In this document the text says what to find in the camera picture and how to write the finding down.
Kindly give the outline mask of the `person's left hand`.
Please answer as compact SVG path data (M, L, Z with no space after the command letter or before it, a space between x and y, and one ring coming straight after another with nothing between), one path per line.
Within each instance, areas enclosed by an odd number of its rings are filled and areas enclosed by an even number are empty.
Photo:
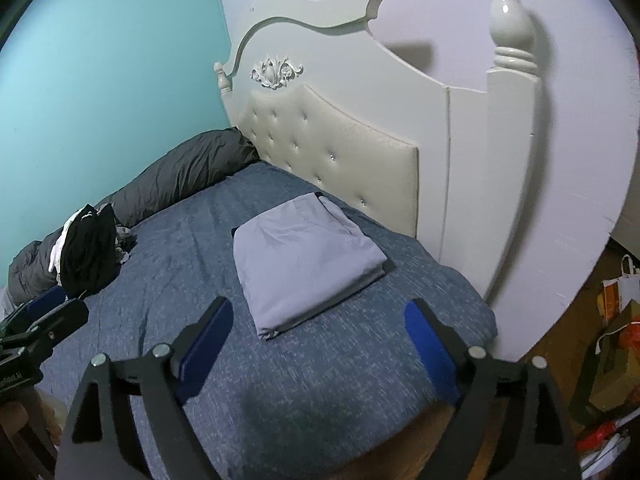
M27 388L1 402L1 429L10 440L26 426L52 445L61 444L63 430L55 410L36 388Z

